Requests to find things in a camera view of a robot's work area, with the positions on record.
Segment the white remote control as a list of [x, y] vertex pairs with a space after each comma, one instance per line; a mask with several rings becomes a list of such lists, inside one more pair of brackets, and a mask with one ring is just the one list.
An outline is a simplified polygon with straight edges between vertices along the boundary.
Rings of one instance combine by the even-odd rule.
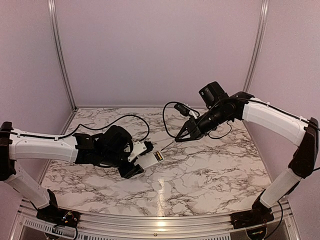
[[155, 158], [154, 156], [154, 153], [155, 152], [150, 152], [144, 156], [141, 156], [140, 158], [138, 158], [137, 160], [137, 163], [144, 169], [148, 169], [154, 165], [157, 165], [159, 164], [160, 162], [162, 162], [164, 160], [164, 157], [163, 157], [163, 160], [162, 161], [157, 161], [157, 159]]

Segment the white battery compartment cover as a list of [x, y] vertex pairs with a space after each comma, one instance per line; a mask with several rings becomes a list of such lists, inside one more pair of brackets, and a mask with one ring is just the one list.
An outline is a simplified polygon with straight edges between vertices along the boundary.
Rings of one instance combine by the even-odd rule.
[[196, 160], [192, 157], [190, 157], [186, 162], [185, 164], [188, 166], [188, 167], [192, 167], [194, 164], [195, 164]]

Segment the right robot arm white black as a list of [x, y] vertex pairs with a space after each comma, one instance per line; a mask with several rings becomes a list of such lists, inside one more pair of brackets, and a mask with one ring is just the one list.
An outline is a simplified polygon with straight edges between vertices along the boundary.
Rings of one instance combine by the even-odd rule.
[[263, 190], [251, 210], [237, 214], [237, 222], [258, 224], [277, 201], [290, 194], [302, 179], [313, 173], [319, 149], [319, 124], [315, 118], [295, 116], [251, 94], [238, 92], [232, 96], [214, 98], [208, 111], [186, 121], [174, 140], [188, 142], [201, 139], [218, 125], [235, 119], [262, 126], [297, 147], [288, 167]]

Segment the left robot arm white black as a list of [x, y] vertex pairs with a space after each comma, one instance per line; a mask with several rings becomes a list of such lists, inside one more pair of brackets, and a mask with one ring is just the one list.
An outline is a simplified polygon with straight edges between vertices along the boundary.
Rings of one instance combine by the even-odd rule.
[[77, 221], [77, 212], [60, 208], [55, 194], [40, 186], [17, 162], [20, 159], [50, 159], [74, 164], [118, 168], [124, 175], [143, 170], [133, 160], [147, 150], [143, 141], [134, 142], [122, 127], [113, 125], [95, 135], [72, 133], [32, 135], [17, 130], [11, 122], [0, 128], [0, 179], [33, 204], [37, 217], [56, 224]]

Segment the black gold battery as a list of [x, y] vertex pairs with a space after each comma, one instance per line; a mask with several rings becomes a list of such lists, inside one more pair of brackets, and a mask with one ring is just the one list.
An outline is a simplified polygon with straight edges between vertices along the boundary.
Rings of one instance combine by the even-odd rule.
[[157, 160], [158, 162], [161, 162], [161, 161], [164, 159], [160, 151], [156, 151], [156, 152], [154, 153], [154, 157], [156, 158], [156, 160]]

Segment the front aluminium rail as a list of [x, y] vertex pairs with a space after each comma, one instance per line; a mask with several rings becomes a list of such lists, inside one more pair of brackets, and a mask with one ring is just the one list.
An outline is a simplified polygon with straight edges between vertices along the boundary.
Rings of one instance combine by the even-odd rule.
[[237, 213], [195, 216], [129, 216], [80, 211], [77, 227], [55, 226], [36, 217], [23, 199], [10, 240], [299, 240], [287, 201], [276, 204], [268, 222], [235, 228]]

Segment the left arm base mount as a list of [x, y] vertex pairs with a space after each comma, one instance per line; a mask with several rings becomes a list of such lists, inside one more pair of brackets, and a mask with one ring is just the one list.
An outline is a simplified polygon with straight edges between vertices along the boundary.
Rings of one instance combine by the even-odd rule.
[[64, 208], [59, 208], [58, 210], [45, 210], [43, 208], [37, 211], [36, 217], [58, 226], [75, 228], [80, 220], [80, 213]]

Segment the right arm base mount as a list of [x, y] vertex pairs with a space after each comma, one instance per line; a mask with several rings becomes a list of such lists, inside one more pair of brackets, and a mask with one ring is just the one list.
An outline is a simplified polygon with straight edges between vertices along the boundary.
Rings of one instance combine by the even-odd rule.
[[273, 221], [275, 218], [271, 211], [262, 214], [253, 210], [246, 210], [232, 213], [230, 215], [230, 219], [234, 229], [241, 229], [257, 225], [263, 225], [267, 222]]

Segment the right aluminium frame post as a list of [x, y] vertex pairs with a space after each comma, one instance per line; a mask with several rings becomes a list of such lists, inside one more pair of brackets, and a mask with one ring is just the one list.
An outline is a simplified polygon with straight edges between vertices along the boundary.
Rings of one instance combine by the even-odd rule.
[[259, 58], [259, 54], [262, 50], [263, 40], [266, 32], [267, 18], [269, 12], [269, 0], [261, 0], [259, 19], [257, 24], [257, 31], [255, 35], [255, 40], [253, 44], [253, 50], [249, 61], [248, 70], [246, 77], [244, 79], [244, 84], [242, 91], [248, 93], [250, 91], [251, 85], [253, 83], [254, 74]]

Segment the aluminium frame post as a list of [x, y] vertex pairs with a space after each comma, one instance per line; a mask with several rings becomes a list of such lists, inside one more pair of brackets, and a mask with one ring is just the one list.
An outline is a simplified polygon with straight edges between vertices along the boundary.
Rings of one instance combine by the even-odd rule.
[[267, 18], [269, 12], [269, 0], [261, 0], [259, 19], [257, 24], [257, 31], [255, 35], [255, 40], [253, 44], [253, 50], [249, 61], [248, 70], [246, 77], [244, 79], [244, 84], [242, 91], [248, 93], [250, 91], [251, 85], [253, 83], [254, 74], [259, 58], [259, 54], [262, 50], [263, 40], [266, 32]]
[[72, 92], [71, 83], [68, 76], [68, 71], [64, 59], [63, 54], [63, 48], [62, 48], [62, 42], [60, 38], [60, 32], [59, 32], [59, 23], [58, 23], [58, 17], [57, 17], [57, 10], [56, 10], [56, 1], [55, 0], [48, 0], [48, 11], [50, 16], [50, 22], [51, 22], [51, 28], [53, 33], [53, 39], [54, 39], [54, 45], [55, 50], [57, 54], [57, 60], [63, 80], [63, 84], [65, 87], [67, 99], [69, 102], [69, 105], [73, 112], [77, 110], [75, 98]]

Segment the left aluminium frame post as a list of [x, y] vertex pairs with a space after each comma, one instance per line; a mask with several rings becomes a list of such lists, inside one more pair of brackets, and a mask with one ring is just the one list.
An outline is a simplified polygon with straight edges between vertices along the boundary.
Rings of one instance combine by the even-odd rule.
[[63, 84], [65, 87], [67, 99], [69, 102], [69, 105], [73, 112], [77, 110], [75, 98], [72, 92], [71, 83], [68, 76], [68, 71], [64, 59], [63, 54], [63, 48], [62, 48], [62, 42], [60, 38], [60, 32], [59, 32], [59, 23], [58, 23], [58, 17], [57, 17], [57, 10], [56, 10], [56, 1], [55, 0], [48, 0], [48, 11], [50, 16], [50, 22], [51, 22], [51, 28], [53, 33], [53, 39], [54, 39], [54, 45], [55, 50], [57, 54], [57, 60], [63, 80]]

